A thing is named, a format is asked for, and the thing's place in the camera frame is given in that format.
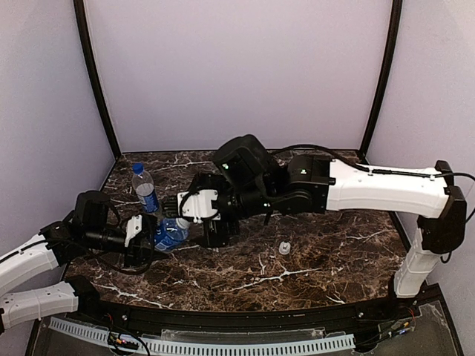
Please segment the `white cap water bottle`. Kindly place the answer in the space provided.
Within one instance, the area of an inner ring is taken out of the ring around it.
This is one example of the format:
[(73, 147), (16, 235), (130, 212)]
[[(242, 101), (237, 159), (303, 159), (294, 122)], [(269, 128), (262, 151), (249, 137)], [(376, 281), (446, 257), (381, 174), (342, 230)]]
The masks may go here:
[(191, 223), (183, 218), (163, 218), (154, 235), (154, 249), (169, 253), (189, 237)]

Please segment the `clear bottle cap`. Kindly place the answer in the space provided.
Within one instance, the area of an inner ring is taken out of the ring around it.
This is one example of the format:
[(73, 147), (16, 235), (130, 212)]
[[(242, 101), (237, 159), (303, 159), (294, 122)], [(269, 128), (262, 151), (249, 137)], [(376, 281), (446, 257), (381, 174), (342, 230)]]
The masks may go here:
[(288, 255), (291, 250), (291, 244), (287, 241), (282, 241), (278, 246), (278, 252), (282, 255)]

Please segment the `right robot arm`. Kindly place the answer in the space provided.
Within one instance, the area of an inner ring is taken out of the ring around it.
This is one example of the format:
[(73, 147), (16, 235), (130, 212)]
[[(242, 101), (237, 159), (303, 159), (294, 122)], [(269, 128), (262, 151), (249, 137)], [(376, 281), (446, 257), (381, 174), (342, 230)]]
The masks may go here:
[(418, 217), (413, 244), (393, 277), (392, 293), (415, 297), (441, 256), (465, 238), (470, 215), (445, 161), (432, 168), (362, 165), (318, 145), (305, 145), (287, 164), (253, 135), (238, 136), (212, 158), (219, 173), (197, 195), (202, 220), (239, 220), (259, 214), (323, 213), (354, 209)]

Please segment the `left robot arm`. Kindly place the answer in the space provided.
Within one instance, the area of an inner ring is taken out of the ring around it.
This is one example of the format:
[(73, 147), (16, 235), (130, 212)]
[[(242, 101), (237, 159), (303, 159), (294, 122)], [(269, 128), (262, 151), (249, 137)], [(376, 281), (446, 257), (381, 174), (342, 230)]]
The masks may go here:
[(122, 220), (111, 198), (101, 191), (79, 194), (66, 218), (1, 256), (1, 330), (56, 314), (99, 313), (99, 292), (84, 276), (43, 289), (14, 289), (86, 256), (125, 275), (143, 274), (154, 259), (151, 241), (156, 224), (157, 218), (149, 214)]

